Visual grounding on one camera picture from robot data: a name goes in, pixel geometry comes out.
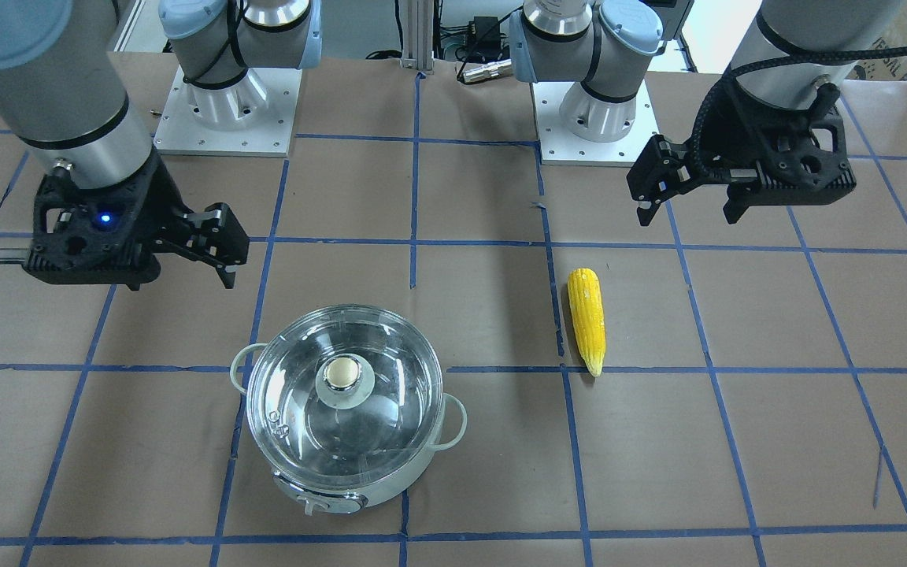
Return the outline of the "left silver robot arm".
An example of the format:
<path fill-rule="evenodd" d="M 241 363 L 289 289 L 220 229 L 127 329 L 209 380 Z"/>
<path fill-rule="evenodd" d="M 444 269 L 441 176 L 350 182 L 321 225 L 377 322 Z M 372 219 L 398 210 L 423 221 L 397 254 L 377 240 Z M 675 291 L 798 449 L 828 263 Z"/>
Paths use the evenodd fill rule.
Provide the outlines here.
<path fill-rule="evenodd" d="M 753 207 L 826 206 L 857 186 L 836 110 L 842 81 L 899 14 L 901 1 L 763 1 L 690 137 L 647 141 L 627 173 L 643 226 L 670 198 L 727 188 L 730 224 Z M 513 72 L 565 82 L 561 117 L 582 139 L 625 136 L 675 2 L 525 1 L 509 16 Z"/>

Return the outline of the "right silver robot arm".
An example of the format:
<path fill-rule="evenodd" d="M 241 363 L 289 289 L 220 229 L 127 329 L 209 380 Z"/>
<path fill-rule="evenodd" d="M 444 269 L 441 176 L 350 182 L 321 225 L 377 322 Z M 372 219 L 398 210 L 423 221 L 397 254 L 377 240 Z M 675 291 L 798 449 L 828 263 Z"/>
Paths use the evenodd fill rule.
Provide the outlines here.
<path fill-rule="evenodd" d="M 300 76 L 323 53 L 321 4 L 162 1 L 158 16 L 180 74 L 152 132 L 106 54 L 118 2 L 0 1 L 0 117 L 46 169 L 32 240 L 0 265 L 136 291 L 176 254 L 234 287 L 245 229 L 227 203 L 188 207 L 162 154 L 284 157 Z"/>

